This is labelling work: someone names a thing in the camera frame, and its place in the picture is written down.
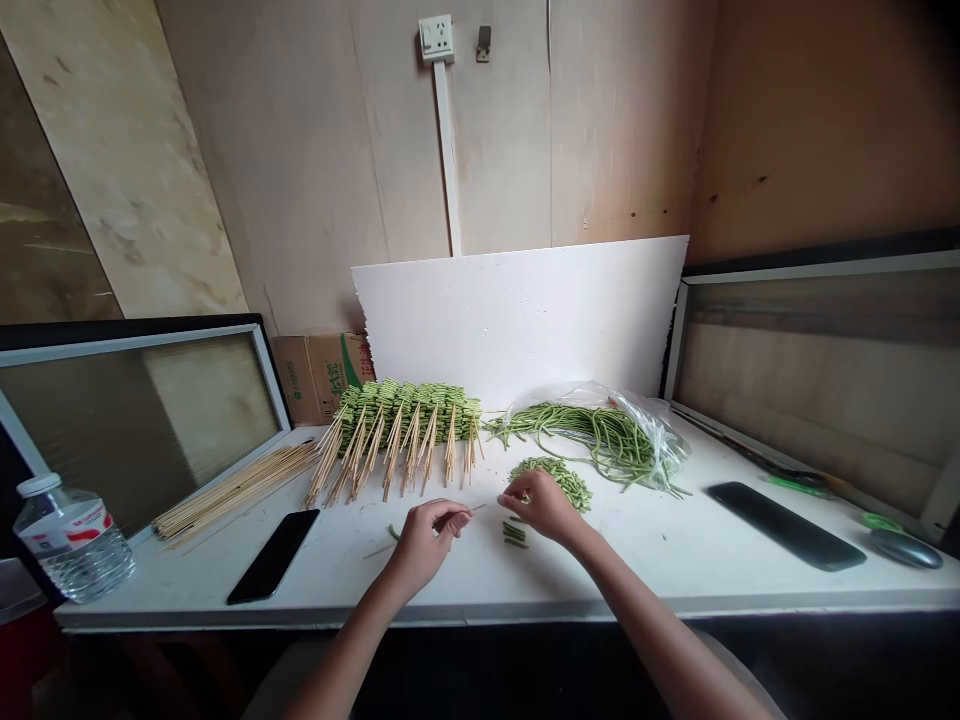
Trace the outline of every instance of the glass window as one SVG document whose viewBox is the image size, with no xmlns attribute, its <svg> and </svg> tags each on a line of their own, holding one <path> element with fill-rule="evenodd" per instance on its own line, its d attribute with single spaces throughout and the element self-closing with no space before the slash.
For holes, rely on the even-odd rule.
<svg viewBox="0 0 960 720">
<path fill-rule="evenodd" d="M 249 332 L 4 367 L 0 390 L 128 536 L 281 429 Z"/>
<path fill-rule="evenodd" d="M 674 399 L 919 516 L 960 428 L 960 269 L 691 285 Z"/>
</svg>

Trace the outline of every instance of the bundle of skewers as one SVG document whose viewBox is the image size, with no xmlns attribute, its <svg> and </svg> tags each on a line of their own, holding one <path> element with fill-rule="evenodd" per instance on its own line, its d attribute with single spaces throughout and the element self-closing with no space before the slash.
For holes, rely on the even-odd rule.
<svg viewBox="0 0 960 720">
<path fill-rule="evenodd" d="M 282 447 L 238 470 L 223 482 L 185 500 L 153 521 L 165 550 L 190 542 L 224 517 L 272 495 L 321 458 L 323 441 Z"/>
<path fill-rule="evenodd" d="M 468 398 L 461 387 L 423 383 L 400 385 L 392 378 L 364 383 L 362 388 L 348 387 L 340 409 L 322 441 L 320 463 L 313 473 L 310 489 L 303 500 L 312 508 L 323 492 L 337 458 L 340 472 L 333 482 L 324 507 L 335 504 L 349 486 L 347 502 L 357 499 L 373 472 L 377 456 L 383 452 L 386 472 L 383 501 L 390 497 L 400 454 L 407 452 L 400 479 L 400 496 L 416 486 L 417 470 L 422 466 L 420 494 L 426 490 L 433 470 L 434 448 L 445 444 L 444 487 L 449 487 L 457 463 L 458 441 L 464 441 L 460 487 L 472 483 L 477 449 L 481 456 L 480 401 Z"/>
</svg>

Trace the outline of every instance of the floor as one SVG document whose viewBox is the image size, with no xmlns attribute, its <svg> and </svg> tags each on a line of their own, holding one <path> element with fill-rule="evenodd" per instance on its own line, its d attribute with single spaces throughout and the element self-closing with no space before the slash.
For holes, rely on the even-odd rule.
<svg viewBox="0 0 960 720">
<path fill-rule="evenodd" d="M 723 642 L 792 720 L 960 717 L 960 614 L 798 615 L 691 625 Z M 256 675 L 269 669 L 292 635 L 241 633 L 230 644 L 247 658 L 259 654 L 259 666 L 246 668 Z M 571 623 L 392 630 L 354 716 L 578 718 L 622 716 L 625 709 L 669 717 L 618 625 Z"/>
</svg>

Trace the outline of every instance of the black phone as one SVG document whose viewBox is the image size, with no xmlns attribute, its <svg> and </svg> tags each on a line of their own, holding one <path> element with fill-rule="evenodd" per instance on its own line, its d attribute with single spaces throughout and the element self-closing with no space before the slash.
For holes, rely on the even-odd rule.
<svg viewBox="0 0 960 720">
<path fill-rule="evenodd" d="M 707 494 L 815 568 L 836 572 L 866 562 L 853 545 L 743 483 L 714 485 Z"/>
<path fill-rule="evenodd" d="M 227 605 L 265 600 L 273 595 L 319 514 L 319 510 L 304 510 L 290 513 L 281 520 L 230 593 Z"/>
</svg>

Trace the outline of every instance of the water bottle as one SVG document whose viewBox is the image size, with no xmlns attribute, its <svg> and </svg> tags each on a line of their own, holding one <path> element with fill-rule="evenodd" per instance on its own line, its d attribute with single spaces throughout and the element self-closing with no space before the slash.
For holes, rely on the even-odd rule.
<svg viewBox="0 0 960 720">
<path fill-rule="evenodd" d="M 63 487 L 57 473 L 20 483 L 17 492 L 27 504 L 13 531 L 65 597 L 90 602 L 133 573 L 133 551 L 94 493 Z"/>
</svg>

